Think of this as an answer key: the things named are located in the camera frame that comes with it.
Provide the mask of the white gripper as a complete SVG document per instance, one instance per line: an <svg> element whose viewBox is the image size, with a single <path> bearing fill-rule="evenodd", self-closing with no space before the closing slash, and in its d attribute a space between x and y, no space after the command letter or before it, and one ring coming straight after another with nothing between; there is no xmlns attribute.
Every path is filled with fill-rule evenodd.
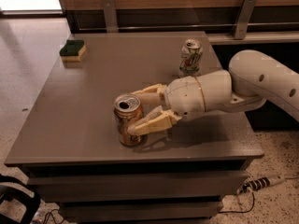
<svg viewBox="0 0 299 224"><path fill-rule="evenodd" d="M168 110L158 106L144 118L130 124L130 135L145 135L170 129L179 120L199 119L205 113L204 95L195 77L183 77L173 80L168 86L155 84L143 90L134 91L143 105L161 105L165 100Z"/></svg>

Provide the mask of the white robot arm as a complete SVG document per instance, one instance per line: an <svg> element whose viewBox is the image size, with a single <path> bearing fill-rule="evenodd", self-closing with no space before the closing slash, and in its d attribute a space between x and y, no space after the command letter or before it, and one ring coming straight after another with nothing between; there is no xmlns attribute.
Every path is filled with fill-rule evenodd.
<svg viewBox="0 0 299 224"><path fill-rule="evenodd" d="M199 119L205 113L226 113L260 108L266 101L299 120L299 74L256 50L233 56L228 70L199 77L182 77L168 85L136 91L143 105L156 107L131 124L128 133L144 135L171 128L178 121Z"/></svg>

